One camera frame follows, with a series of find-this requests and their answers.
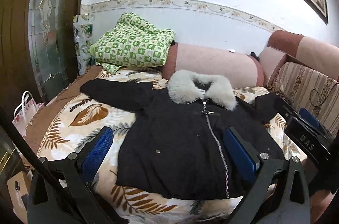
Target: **silver zipper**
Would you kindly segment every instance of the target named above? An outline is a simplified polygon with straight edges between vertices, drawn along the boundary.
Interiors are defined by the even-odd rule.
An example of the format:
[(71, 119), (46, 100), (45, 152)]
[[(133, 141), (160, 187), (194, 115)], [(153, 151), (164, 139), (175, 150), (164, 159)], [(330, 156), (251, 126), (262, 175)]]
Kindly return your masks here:
[(221, 149), (221, 145), (217, 139), (217, 137), (214, 135), (212, 127), (211, 127), (211, 123), (210, 123), (210, 118), (208, 117), (208, 115), (206, 115), (206, 119), (207, 119), (207, 123), (208, 123), (208, 127), (210, 129), (210, 132), (213, 136), (213, 138), (215, 139), (215, 141), (217, 142), (218, 148), (219, 148), (219, 153), (222, 159), (222, 162), (224, 163), (224, 167), (225, 167), (225, 189), (226, 189), (226, 197), (227, 199), (229, 199), (229, 193), (228, 193), (228, 166), (226, 164), (225, 158), (224, 158), (224, 154), (222, 153), (222, 149)]

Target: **green and white pillow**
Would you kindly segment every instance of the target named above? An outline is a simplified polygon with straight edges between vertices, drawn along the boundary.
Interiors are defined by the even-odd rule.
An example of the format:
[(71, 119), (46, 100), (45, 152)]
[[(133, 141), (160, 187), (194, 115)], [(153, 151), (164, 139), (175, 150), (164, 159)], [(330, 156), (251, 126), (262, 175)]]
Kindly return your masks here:
[(121, 66), (162, 66), (174, 37), (170, 29), (159, 30), (135, 13), (124, 13), (115, 28), (90, 47), (90, 54), (111, 73)]

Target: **cardboard box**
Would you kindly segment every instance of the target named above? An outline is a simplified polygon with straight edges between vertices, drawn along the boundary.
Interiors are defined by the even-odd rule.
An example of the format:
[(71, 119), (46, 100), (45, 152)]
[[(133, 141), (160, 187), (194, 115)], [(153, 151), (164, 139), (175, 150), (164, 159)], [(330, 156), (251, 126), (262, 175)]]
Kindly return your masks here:
[(7, 181), (7, 186), (14, 213), (24, 224), (27, 224), (28, 194), (31, 182), (27, 178), (27, 175), (23, 171), (20, 171)]

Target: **white fur collar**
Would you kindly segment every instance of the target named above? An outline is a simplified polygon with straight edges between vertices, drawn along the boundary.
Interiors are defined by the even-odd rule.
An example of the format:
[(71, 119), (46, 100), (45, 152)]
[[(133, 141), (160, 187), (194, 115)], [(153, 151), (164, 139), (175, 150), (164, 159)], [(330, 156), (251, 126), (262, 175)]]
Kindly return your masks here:
[[(203, 94), (195, 82), (211, 86)], [(212, 99), (216, 104), (229, 110), (234, 110), (237, 101), (229, 80), (221, 75), (201, 75), (187, 70), (175, 72), (167, 83), (168, 94), (177, 104), (185, 104), (196, 99)]]

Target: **black device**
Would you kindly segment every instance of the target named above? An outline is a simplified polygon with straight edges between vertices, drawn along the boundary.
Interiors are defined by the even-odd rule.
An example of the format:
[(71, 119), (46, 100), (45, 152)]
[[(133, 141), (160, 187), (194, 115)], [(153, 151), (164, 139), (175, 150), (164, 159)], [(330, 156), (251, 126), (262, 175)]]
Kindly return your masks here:
[[(316, 164), (328, 161), (331, 154), (326, 136), (282, 99), (278, 100), (276, 107), (287, 120), (286, 134)], [(29, 193), (28, 224), (114, 223), (100, 208), (86, 185), (94, 178), (113, 142), (113, 132), (109, 127), (103, 127), (79, 154), (71, 153), (67, 158), (57, 161), (40, 158), (41, 162), (1, 113), (0, 110), (1, 126), (35, 168)], [(295, 156), (288, 161), (270, 158), (245, 142), (234, 128), (229, 127), (227, 131), (228, 137), (238, 143), (237, 152), (242, 154), (242, 162), (246, 162), (251, 169), (242, 171), (242, 175), (248, 177), (252, 187), (224, 224), (309, 224), (310, 199), (299, 159)], [(66, 180), (67, 188), (62, 188), (58, 179)], [(273, 183), (277, 183), (275, 191), (266, 199), (267, 189)]]

